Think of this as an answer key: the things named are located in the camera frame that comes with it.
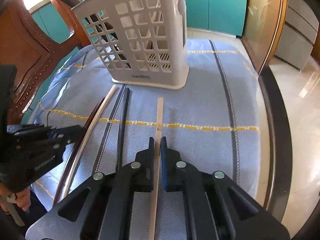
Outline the person's left hand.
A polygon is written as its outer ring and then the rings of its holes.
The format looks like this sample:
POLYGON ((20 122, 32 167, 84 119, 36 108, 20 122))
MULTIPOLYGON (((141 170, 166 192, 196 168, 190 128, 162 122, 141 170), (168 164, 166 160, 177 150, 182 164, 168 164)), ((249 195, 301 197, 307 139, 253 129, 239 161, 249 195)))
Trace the person's left hand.
POLYGON ((12 193, 10 192, 3 183, 1 183, 1 196, 10 196, 10 195, 16 195, 16 204, 18 207, 20 207, 23 211, 27 211, 31 205, 30 200, 30 187, 25 188, 21 192, 12 193))

